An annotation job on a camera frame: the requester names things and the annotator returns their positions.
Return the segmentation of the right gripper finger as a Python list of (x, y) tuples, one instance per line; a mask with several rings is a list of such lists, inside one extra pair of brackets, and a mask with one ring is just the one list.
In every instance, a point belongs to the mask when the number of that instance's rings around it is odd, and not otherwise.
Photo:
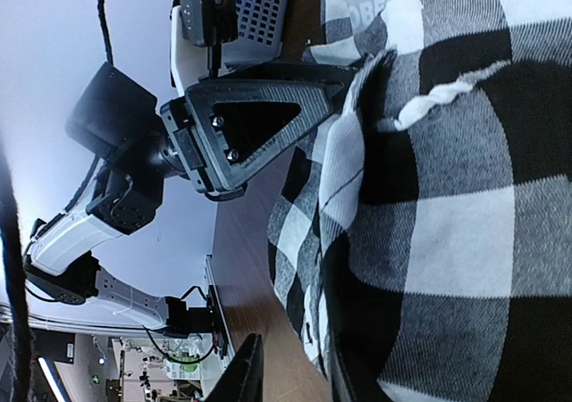
[(214, 402), (262, 402), (264, 345), (260, 334), (249, 334), (214, 387)]

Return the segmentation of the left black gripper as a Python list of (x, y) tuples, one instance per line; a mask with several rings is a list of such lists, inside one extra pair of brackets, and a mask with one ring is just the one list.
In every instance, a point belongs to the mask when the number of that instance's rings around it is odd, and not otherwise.
[[(335, 86), (262, 80), (206, 81), (185, 98), (219, 189), (235, 189), (333, 114)], [(65, 123), (67, 135), (105, 161), (122, 183), (161, 202), (164, 180), (186, 176), (169, 150), (157, 98), (103, 63)]]

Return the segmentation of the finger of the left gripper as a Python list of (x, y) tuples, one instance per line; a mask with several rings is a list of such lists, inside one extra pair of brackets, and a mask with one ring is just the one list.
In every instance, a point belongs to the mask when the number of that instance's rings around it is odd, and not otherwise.
[(316, 63), (292, 63), (275, 60), (257, 65), (239, 67), (219, 77), (219, 80), (286, 80), (320, 84), (349, 84), (358, 69)]

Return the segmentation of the black white checkered cloth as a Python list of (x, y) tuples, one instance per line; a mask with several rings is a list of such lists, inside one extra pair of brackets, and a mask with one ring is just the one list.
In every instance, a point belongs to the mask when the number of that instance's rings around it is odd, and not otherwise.
[(356, 65), (294, 149), (269, 271), (309, 361), (392, 401), (571, 398), (571, 0), (321, 0)]

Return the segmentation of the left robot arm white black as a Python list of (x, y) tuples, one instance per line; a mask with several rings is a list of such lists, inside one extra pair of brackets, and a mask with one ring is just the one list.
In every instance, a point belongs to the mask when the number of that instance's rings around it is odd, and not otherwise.
[(95, 167), (63, 214), (37, 223), (25, 254), (29, 281), (59, 302), (95, 300), (165, 337), (213, 332), (211, 306), (135, 289), (93, 249), (152, 222), (168, 178), (189, 180), (214, 202), (243, 196), (255, 175), (341, 109), (355, 76), (339, 65), (260, 63), (204, 77), (160, 105), (102, 65), (66, 123), (68, 135), (95, 155)]

